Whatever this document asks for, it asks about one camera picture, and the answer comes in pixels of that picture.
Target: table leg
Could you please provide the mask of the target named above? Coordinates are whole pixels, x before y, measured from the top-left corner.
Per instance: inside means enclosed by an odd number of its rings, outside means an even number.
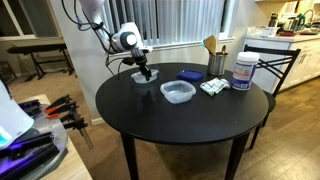
[[[254,131],[254,135],[253,135],[253,137],[252,137],[251,144],[250,144],[250,149],[251,149],[251,150],[253,149],[254,143],[256,142],[256,139],[257,139],[257,137],[258,137],[258,134],[259,134],[259,131],[260,131],[261,126],[262,126],[262,123],[260,123],[260,124],[256,127],[256,130]]]
[[[63,52],[63,56],[64,56],[64,59],[66,60],[66,63],[67,63],[67,66],[68,66],[68,71],[69,71],[69,75],[71,75],[73,73],[73,67],[71,66],[71,63],[66,55],[66,52],[64,51],[64,49],[62,49],[62,52]]]
[[[233,139],[225,180],[232,180],[236,174],[241,156],[249,138],[249,133]]]
[[[124,133],[121,133],[122,144],[126,154],[127,164],[131,180],[138,180],[137,158],[134,139]]]
[[[36,72],[37,72],[37,75],[38,75],[38,80],[40,80],[46,73],[42,70],[41,66],[38,64],[36,58],[33,56],[33,53],[30,53],[31,54],[31,58],[32,58],[32,62],[33,62],[33,65],[34,65],[34,68],[36,69]]]

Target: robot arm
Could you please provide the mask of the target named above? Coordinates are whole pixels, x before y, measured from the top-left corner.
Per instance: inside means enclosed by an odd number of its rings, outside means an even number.
[[[109,34],[100,17],[101,7],[104,0],[79,0],[82,10],[92,29],[98,36],[103,49],[108,54],[117,54],[131,51],[132,62],[139,66],[139,70],[148,81],[151,77],[151,71],[146,66],[146,53],[152,51],[152,47],[146,47],[141,41],[139,30],[135,23],[129,22],[121,25],[119,32]]]

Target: small white object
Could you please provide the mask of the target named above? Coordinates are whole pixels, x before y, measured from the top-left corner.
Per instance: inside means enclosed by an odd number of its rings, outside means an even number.
[[[134,73],[131,75],[131,77],[134,78],[134,81],[136,83],[145,84],[157,79],[158,72],[159,71],[156,69],[151,69],[151,77],[149,81],[146,80],[146,78],[141,74],[141,72]]]
[[[189,101],[196,93],[194,86],[186,81],[170,81],[160,87],[161,92],[172,104]]]
[[[275,37],[279,27],[266,27],[263,29],[261,37]]]

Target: utensil holder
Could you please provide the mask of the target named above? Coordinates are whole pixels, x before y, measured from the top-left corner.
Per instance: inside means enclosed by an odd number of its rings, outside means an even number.
[[[227,57],[228,53],[217,52],[215,55],[209,54],[207,73],[213,76],[223,75]]]

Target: baseboard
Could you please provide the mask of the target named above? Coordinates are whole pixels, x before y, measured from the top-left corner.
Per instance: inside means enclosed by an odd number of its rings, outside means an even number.
[[[286,87],[286,88],[284,88],[284,89],[280,89],[279,93],[283,93],[283,92],[285,92],[285,91],[294,89],[294,88],[296,88],[296,87],[298,87],[298,86],[303,85],[304,83],[313,81],[313,80],[315,80],[315,79],[317,79],[317,78],[320,78],[320,75],[315,76],[315,77],[312,77],[312,78],[310,78],[310,79],[308,79],[308,80],[302,81],[302,82],[300,82],[300,83],[298,83],[298,84],[292,85],[292,86],[290,86],[290,87]]]
[[[100,118],[96,118],[96,119],[92,119],[91,120],[92,122],[92,125],[98,125],[98,124],[102,124],[102,123],[105,123],[105,121],[100,117]]]

